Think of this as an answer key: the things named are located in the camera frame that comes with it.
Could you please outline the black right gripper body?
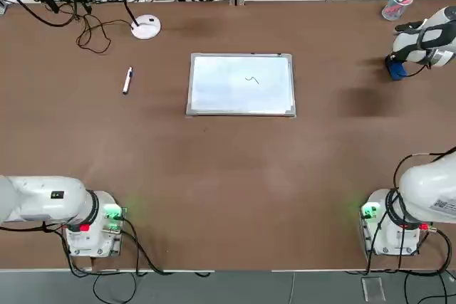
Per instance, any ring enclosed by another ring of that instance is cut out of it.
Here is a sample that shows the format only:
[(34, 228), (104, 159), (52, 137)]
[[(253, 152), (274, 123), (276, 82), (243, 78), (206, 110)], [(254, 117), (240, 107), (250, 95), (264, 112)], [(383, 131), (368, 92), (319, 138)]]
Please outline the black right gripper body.
[(385, 57), (386, 68), (403, 68), (404, 61), (398, 59), (394, 53), (389, 53)]

